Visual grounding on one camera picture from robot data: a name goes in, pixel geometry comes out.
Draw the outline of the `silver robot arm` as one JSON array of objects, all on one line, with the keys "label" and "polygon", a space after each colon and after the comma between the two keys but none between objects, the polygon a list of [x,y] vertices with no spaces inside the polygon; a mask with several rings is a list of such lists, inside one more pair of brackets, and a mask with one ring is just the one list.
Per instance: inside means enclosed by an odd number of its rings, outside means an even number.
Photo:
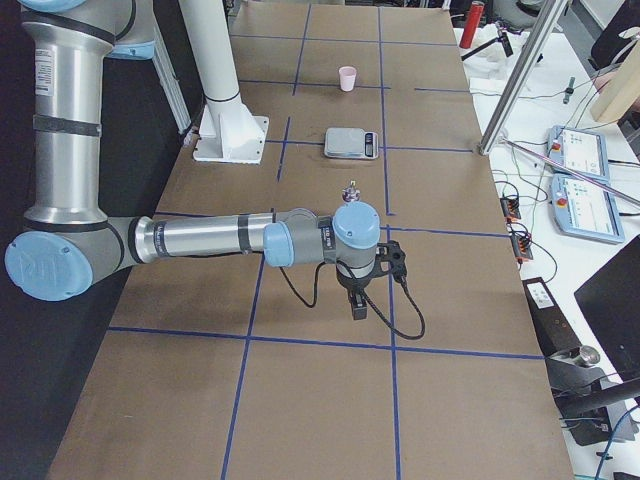
[{"label": "silver robot arm", "polygon": [[21,23],[35,44],[36,195],[4,262],[25,294],[64,301],[137,264],[260,253],[280,269],[334,265],[353,317],[366,316],[366,286],[383,273],[380,221],[355,187],[330,216],[298,208],[153,220],[100,209],[103,64],[154,55],[151,2],[25,1]]}]

